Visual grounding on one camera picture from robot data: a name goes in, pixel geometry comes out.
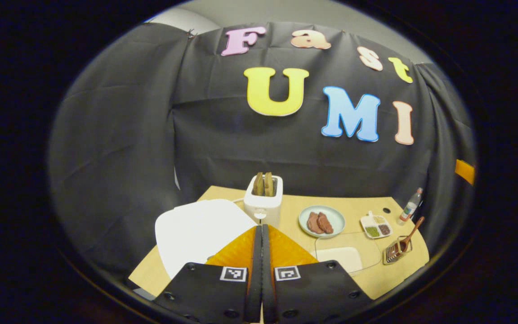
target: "yellow letter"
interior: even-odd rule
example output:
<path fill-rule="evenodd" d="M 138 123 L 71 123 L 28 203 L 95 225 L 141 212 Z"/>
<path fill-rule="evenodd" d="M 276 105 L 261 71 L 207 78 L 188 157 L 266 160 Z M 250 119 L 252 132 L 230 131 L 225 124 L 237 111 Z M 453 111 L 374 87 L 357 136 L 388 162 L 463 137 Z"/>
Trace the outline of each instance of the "yellow letter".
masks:
<path fill-rule="evenodd" d="M 413 83 L 413 79 L 407 75 L 407 71 L 409 71 L 409 68 L 401 62 L 399 58 L 389 58 L 389 61 L 393 62 L 393 66 L 395 67 L 395 72 L 397 72 L 397 75 L 401 80 L 407 82 L 407 83 Z"/>
<path fill-rule="evenodd" d="M 414 142 L 413 136 L 411 136 L 411 112 L 413 107 L 403 101 L 393 101 L 393 105 L 397 109 L 397 115 L 399 116 L 399 131 L 395 135 L 395 141 L 411 145 Z"/>
<path fill-rule="evenodd" d="M 331 47 L 331 43 L 327 43 L 325 35 L 318 31 L 294 31 L 291 43 L 295 47 L 308 49 L 315 47 L 316 49 L 326 50 Z"/>
<path fill-rule="evenodd" d="M 289 77 L 289 97 L 285 101 L 273 101 L 269 97 L 269 79 L 275 75 L 270 67 L 251 67 L 243 74 L 247 83 L 249 107 L 261 115 L 287 116 L 301 108 L 304 96 L 304 80 L 309 72 L 302 68 L 286 68 L 283 74 Z"/>
<path fill-rule="evenodd" d="M 363 64 L 377 71 L 381 71 L 383 69 L 383 65 L 379 61 L 377 53 L 363 46 L 357 47 L 357 51 L 361 54 L 359 58 Z"/>

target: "black fabric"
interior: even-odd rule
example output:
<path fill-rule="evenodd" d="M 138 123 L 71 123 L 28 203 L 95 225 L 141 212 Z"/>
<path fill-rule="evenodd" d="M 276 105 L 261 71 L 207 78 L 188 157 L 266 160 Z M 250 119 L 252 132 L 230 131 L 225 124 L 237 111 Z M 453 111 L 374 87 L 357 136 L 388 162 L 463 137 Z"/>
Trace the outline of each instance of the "black fabric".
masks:
<path fill-rule="evenodd" d="M 85 257 L 125 277 L 179 205 L 170 98 L 188 37 L 143 24 L 107 47 L 61 102 L 49 150 L 57 215 Z"/>
<path fill-rule="evenodd" d="M 248 53 L 220 55 L 226 31 L 256 26 L 267 33 Z M 300 29 L 321 31 L 331 48 L 294 47 L 291 34 Z M 362 64 L 360 45 L 378 54 L 382 71 Z M 412 84 L 397 76 L 389 57 L 409 67 Z M 285 68 L 310 73 L 299 111 L 268 117 L 249 107 L 243 72 L 259 66 L 276 70 L 269 90 L 275 101 L 288 96 Z M 365 94 L 380 99 L 378 141 L 321 134 L 325 86 L 344 88 L 354 105 Z M 413 107 L 413 145 L 394 139 L 393 101 Z M 259 171 L 281 176 L 286 194 L 387 196 L 401 206 L 423 187 L 421 233 L 434 252 L 456 202 L 471 195 L 454 168 L 457 158 L 476 164 L 474 141 L 467 110 L 442 72 L 351 33 L 266 22 L 190 39 L 174 27 L 143 24 L 107 47 L 66 94 L 49 174 L 58 217 L 76 248 L 123 278 L 156 244 L 161 213 L 195 201 L 210 185 L 246 189 Z"/>

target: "small bottle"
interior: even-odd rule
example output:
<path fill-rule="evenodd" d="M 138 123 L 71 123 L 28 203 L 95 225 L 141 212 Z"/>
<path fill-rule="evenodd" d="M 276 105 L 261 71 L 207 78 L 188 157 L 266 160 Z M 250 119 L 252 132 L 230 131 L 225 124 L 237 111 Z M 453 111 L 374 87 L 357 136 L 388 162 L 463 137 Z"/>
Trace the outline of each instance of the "small bottle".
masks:
<path fill-rule="evenodd" d="M 423 188 L 417 189 L 417 192 L 411 197 L 411 199 L 409 199 L 407 206 L 405 206 L 399 219 L 397 219 L 397 224 L 403 225 L 411 218 L 415 209 L 417 209 L 417 205 L 421 202 L 421 193 L 423 193 Z"/>

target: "foam letter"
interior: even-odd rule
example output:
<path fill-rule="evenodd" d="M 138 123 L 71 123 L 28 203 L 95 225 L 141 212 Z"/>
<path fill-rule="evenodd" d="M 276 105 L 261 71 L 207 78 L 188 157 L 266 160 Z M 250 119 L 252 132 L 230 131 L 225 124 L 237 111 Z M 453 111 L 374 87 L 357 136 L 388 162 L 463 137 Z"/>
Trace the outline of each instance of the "foam letter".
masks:
<path fill-rule="evenodd" d="M 289 97 L 285 101 L 273 101 L 269 97 L 269 80 L 275 75 L 270 67 L 251 67 L 243 74 L 247 83 L 247 102 L 249 107 L 261 115 L 287 116 L 301 108 L 304 96 L 304 80 L 309 76 L 302 68 L 286 68 L 283 74 L 289 77 Z"/>
<path fill-rule="evenodd" d="M 395 72 L 401 80 L 407 83 L 413 83 L 413 78 L 407 75 L 407 71 L 409 71 L 409 67 L 407 67 L 399 58 L 389 58 L 389 61 L 393 62 L 393 66 L 395 67 Z"/>
<path fill-rule="evenodd" d="M 411 112 L 413 107 L 403 101 L 393 101 L 393 105 L 397 109 L 399 116 L 399 131 L 395 135 L 397 143 L 411 145 L 413 143 L 413 136 L 411 136 Z"/>
<path fill-rule="evenodd" d="M 309 47 L 315 47 L 316 49 L 326 50 L 331 47 L 331 43 L 327 43 L 325 35 L 318 31 L 294 31 L 292 33 L 293 38 L 291 43 L 295 47 L 302 49 L 308 49 Z"/>
<path fill-rule="evenodd" d="M 221 53 L 221 56 L 228 56 L 233 54 L 243 54 L 249 51 L 249 47 L 243 46 L 243 42 L 249 45 L 255 44 L 257 41 L 257 34 L 265 34 L 267 29 L 265 27 L 252 27 L 245 29 L 235 29 L 234 31 L 228 31 L 225 34 L 228 35 L 227 47 Z"/>
<path fill-rule="evenodd" d="M 329 115 L 327 125 L 321 129 L 325 136 L 339 137 L 343 130 L 339 127 L 339 119 L 343 121 L 343 127 L 348 137 L 352 137 L 360 123 L 361 129 L 357 132 L 357 138 L 362 141 L 376 142 L 377 134 L 377 108 L 381 101 L 371 94 L 364 94 L 353 108 L 353 103 L 343 88 L 326 86 L 323 93 L 329 98 Z"/>
<path fill-rule="evenodd" d="M 383 65 L 379 61 L 377 53 L 363 46 L 357 47 L 357 51 L 361 54 L 359 58 L 363 64 L 377 71 L 381 71 L 383 69 Z"/>

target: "meat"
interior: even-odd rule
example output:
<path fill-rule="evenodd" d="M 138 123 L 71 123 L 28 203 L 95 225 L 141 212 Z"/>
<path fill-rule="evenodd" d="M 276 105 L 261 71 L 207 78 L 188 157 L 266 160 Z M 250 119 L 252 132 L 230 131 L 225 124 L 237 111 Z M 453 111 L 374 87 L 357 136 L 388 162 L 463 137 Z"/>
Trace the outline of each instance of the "meat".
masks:
<path fill-rule="evenodd" d="M 331 223 L 329 223 L 327 215 L 321 212 L 319 212 L 319 217 L 317 217 L 317 225 L 319 225 L 319 228 L 321 228 L 325 234 L 333 233 L 333 226 L 331 226 Z"/>
<path fill-rule="evenodd" d="M 325 233 L 319 225 L 317 224 L 317 219 L 319 218 L 319 214 L 311 212 L 309 214 L 309 219 L 307 220 L 307 228 L 314 233 L 323 234 Z"/>

